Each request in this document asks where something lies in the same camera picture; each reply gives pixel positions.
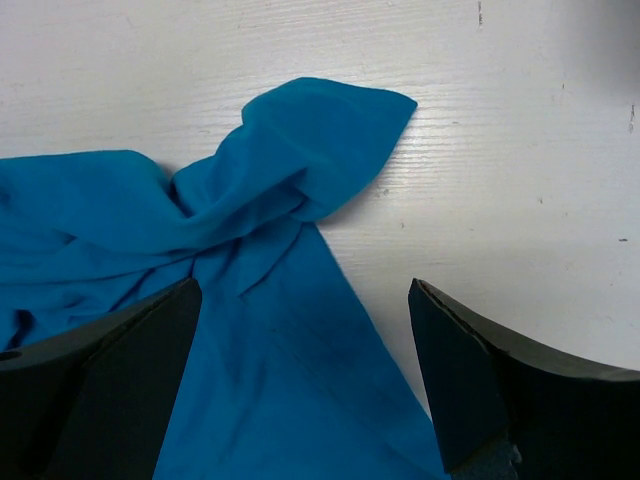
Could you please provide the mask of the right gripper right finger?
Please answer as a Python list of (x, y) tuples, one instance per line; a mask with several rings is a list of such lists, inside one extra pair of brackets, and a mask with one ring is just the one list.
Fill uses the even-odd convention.
[(454, 479), (635, 479), (639, 374), (535, 341), (414, 280), (411, 326)]

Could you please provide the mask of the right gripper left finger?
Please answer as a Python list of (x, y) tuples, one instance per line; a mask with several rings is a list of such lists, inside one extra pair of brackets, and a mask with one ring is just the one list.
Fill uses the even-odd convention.
[(1, 355), (4, 479), (150, 479), (198, 323), (184, 279)]

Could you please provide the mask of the blue t shirt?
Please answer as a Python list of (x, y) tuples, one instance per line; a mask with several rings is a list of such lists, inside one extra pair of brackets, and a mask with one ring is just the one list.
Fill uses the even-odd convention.
[(130, 150), (1, 163), (1, 344), (186, 277), (203, 300), (158, 479), (441, 479), (432, 423), (320, 234), (416, 109), (300, 78), (173, 175)]

